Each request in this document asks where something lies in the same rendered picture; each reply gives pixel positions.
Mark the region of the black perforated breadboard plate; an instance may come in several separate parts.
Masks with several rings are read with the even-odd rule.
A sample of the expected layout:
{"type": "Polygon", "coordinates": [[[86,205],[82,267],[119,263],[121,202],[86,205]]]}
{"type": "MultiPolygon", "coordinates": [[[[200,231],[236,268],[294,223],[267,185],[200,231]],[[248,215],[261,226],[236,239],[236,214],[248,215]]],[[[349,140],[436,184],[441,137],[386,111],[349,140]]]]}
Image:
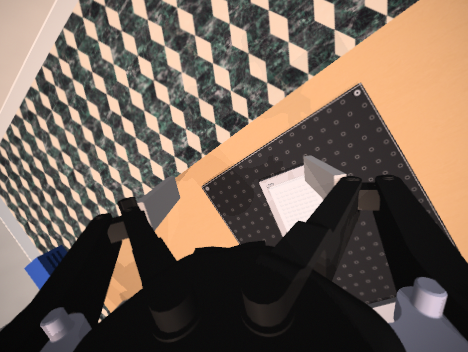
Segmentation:
{"type": "MultiPolygon", "coordinates": [[[[283,236],[259,182],[310,155],[364,183],[401,178],[458,249],[361,82],[201,188],[239,244],[265,240],[275,247],[283,236]]],[[[396,297],[373,211],[360,210],[332,282],[366,304],[396,297]]]]}

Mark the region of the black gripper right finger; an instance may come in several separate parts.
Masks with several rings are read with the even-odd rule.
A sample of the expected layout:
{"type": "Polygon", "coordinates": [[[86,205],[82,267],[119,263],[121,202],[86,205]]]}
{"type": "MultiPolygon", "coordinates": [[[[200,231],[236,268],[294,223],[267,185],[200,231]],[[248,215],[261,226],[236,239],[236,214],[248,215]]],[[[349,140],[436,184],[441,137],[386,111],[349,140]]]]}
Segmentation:
{"type": "Polygon", "coordinates": [[[388,324],[406,352],[468,352],[468,263],[401,178],[364,183],[311,155],[303,159],[305,182],[323,201],[245,271],[249,318],[280,324],[313,269],[333,281],[360,210],[373,210],[397,292],[388,324]]]}

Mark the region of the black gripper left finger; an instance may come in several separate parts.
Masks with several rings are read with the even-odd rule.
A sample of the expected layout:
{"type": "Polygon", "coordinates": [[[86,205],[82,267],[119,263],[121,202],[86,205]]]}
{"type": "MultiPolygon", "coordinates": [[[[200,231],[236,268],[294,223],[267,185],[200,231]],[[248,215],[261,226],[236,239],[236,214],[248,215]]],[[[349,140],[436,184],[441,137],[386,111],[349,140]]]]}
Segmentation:
{"type": "Polygon", "coordinates": [[[122,240],[128,238],[156,325],[166,333],[185,327],[198,308],[194,286],[155,233],[180,198],[171,176],[138,201],[118,201],[121,216],[93,218],[31,303],[0,331],[0,352],[73,352],[99,322],[122,240]]]}

